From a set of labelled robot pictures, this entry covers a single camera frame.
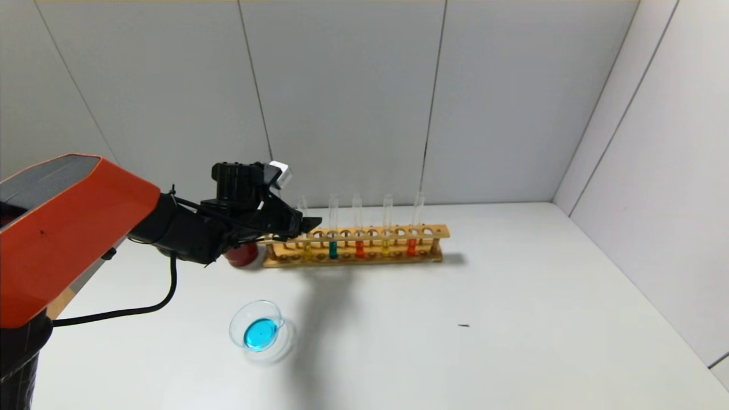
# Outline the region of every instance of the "white table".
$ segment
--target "white table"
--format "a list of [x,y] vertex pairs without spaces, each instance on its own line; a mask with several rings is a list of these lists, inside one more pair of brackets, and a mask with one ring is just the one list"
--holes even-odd
[[[428,206],[424,220],[451,230],[442,264],[181,262],[162,311],[55,329],[34,409],[729,409],[729,392],[556,206]],[[154,304],[168,285],[168,260],[127,241],[62,317]],[[260,298],[299,333],[270,366],[227,334]]]

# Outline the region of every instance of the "blue liquid in petri dish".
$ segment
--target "blue liquid in petri dish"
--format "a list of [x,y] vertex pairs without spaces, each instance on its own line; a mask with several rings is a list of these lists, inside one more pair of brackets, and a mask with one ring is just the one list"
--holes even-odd
[[277,330],[278,326],[276,322],[271,319],[266,317],[258,319],[246,329],[245,334],[243,334],[243,343],[250,350],[260,352],[276,340]]

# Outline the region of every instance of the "robotic arm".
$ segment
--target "robotic arm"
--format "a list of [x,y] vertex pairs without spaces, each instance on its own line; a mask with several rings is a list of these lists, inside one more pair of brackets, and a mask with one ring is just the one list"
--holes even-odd
[[124,236],[208,264],[262,235],[286,241],[321,223],[271,193],[290,177],[285,164],[217,163],[212,177],[217,196],[199,204],[90,155],[64,155],[0,182],[3,409],[29,406],[37,354],[52,331],[46,306]]

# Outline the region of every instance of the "white wall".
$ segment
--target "white wall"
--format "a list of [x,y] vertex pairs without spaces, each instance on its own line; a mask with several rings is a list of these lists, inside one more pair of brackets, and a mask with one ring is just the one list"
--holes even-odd
[[412,202],[420,185],[444,1],[244,1],[284,200],[359,192]]
[[429,201],[551,201],[636,5],[449,1],[424,172]]
[[600,100],[554,197],[571,214],[658,48],[678,0],[641,0]]
[[35,3],[0,1],[0,179],[68,152],[114,160]]
[[216,162],[270,160],[236,2],[39,5],[122,166],[199,201]]
[[728,15],[679,3],[572,213],[707,364],[729,350]]
[[[46,145],[99,151],[103,136],[104,155],[198,200],[214,192],[212,163],[272,153],[295,173],[284,198],[307,193],[312,206],[355,191],[366,204],[387,192],[408,204],[421,183],[431,204],[550,200],[636,6],[450,0],[444,13],[444,0],[242,1],[241,13],[236,1],[38,4],[75,98],[90,107],[83,121],[60,110],[40,117],[54,131],[93,116],[95,143],[20,139],[3,155],[30,152],[16,161],[27,166],[52,156]],[[36,48],[23,52],[38,58]],[[65,87],[52,80],[68,76],[63,64],[37,66],[29,71]],[[47,100],[39,107],[78,105],[51,104],[38,89],[34,98]],[[9,104],[3,113],[17,117],[22,104]]]

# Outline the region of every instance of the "blue liquid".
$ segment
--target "blue liquid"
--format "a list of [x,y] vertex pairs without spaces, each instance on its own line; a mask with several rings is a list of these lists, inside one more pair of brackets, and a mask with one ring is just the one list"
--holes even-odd
[[329,259],[336,259],[339,258],[339,255],[337,254],[337,242],[330,242],[329,243]]
[[250,350],[260,352],[276,340],[277,330],[278,326],[271,319],[258,319],[246,329],[243,342]]

